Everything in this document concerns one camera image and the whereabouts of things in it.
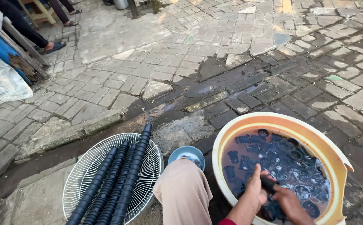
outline beige pants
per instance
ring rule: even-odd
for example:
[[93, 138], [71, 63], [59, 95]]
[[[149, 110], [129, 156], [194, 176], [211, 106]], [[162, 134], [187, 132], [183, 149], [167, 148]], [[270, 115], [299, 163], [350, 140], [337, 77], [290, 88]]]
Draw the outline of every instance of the beige pants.
[[154, 186], [162, 204], [164, 225], [211, 225], [208, 207], [212, 199], [204, 173], [190, 160], [170, 163]]

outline black pants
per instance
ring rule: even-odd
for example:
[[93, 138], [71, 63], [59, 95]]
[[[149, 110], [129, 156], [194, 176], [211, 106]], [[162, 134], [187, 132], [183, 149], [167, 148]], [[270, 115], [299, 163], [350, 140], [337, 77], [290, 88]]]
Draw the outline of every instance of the black pants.
[[[67, 9], [67, 11], [72, 12], [74, 11], [74, 8], [72, 4], [69, 2], [69, 0], [59, 0], [64, 7]], [[64, 10], [62, 9], [61, 5], [59, 4], [58, 0], [49, 0], [49, 5], [54, 9], [55, 13], [59, 17], [59, 19], [62, 21], [62, 23], [69, 22], [69, 18], [66, 16]]]
[[[0, 11], [4, 14], [4, 16], [8, 17], [12, 21], [14, 28], [16, 28], [16, 30], [18, 30], [19, 33], [21, 33], [24, 37], [28, 38], [40, 48], [47, 46], [48, 41], [27, 24], [27, 22], [23, 19], [19, 9], [17, 9], [12, 3], [8, 2], [7, 0], [0, 0]], [[5, 32], [19, 46], [22, 46], [7, 31]]]

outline rust-colored water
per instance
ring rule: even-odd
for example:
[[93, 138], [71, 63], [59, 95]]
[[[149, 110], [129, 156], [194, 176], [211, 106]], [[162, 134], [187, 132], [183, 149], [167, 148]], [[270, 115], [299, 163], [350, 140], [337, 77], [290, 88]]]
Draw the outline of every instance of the rust-colored water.
[[[311, 150], [299, 141], [265, 129], [245, 130], [229, 140], [223, 152], [222, 168], [227, 185], [237, 199], [244, 193], [256, 163], [268, 170], [280, 185], [293, 190], [311, 217], [315, 219], [326, 210], [330, 201], [327, 174]], [[268, 202], [258, 215], [275, 224], [291, 224], [279, 220], [282, 217], [274, 215], [274, 209], [275, 204]]]

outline small blue bowl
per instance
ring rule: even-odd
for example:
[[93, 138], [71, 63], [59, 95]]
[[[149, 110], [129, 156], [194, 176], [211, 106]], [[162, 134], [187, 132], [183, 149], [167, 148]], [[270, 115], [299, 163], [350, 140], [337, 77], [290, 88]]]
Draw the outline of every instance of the small blue bowl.
[[192, 156], [195, 155], [199, 161], [201, 162], [201, 170], [204, 172], [205, 169], [205, 159], [204, 159], [204, 155], [202, 154], [202, 152], [193, 146], [181, 146], [179, 148], [177, 148], [176, 150], [174, 150], [172, 152], [172, 154], [170, 154], [169, 159], [168, 159], [168, 165], [175, 161], [176, 159], [181, 158], [182, 155], [186, 155], [186, 156]]

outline plastic basin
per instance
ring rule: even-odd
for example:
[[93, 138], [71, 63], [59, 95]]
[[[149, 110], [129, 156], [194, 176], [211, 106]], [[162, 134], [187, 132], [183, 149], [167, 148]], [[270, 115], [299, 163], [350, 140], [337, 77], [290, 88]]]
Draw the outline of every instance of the plastic basin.
[[[216, 182], [230, 205], [234, 206], [237, 199], [229, 190], [223, 176], [221, 162], [224, 147], [237, 133], [256, 128], [278, 130], [299, 140], [304, 146], [313, 151], [314, 156], [323, 164], [331, 187], [330, 202], [325, 212], [315, 220], [315, 223], [317, 225], [344, 225], [346, 218], [342, 213], [344, 186], [347, 168], [354, 171], [353, 167], [340, 149], [323, 133], [301, 120], [278, 113], [256, 112], [239, 116], [226, 124], [216, 137], [212, 150], [212, 166]], [[274, 223], [256, 216], [253, 224], [272, 225]]]
[[204, 159], [204, 155], [202, 154], [202, 152], [193, 146], [181, 146], [179, 148], [177, 148], [175, 151], [172, 152], [172, 154], [170, 154], [169, 159], [168, 159], [168, 165], [175, 161], [176, 159], [180, 158], [181, 154], [185, 154], [187, 156], [189, 156], [189, 154], [194, 154], [195, 156], [198, 157], [199, 161], [201, 162], [201, 170], [204, 172], [205, 169], [205, 159]]

